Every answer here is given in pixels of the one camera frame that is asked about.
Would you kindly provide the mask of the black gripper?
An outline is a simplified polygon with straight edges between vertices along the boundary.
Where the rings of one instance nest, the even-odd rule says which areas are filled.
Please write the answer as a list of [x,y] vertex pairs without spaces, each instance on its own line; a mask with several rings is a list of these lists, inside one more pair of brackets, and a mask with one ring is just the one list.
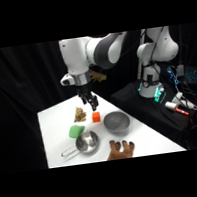
[[84,104],[87,104],[87,99],[90,99],[92,110],[93,111],[97,110],[98,98],[95,95],[92,95],[90,83],[87,83],[82,86],[77,86],[76,91],[78,92],[78,95]]

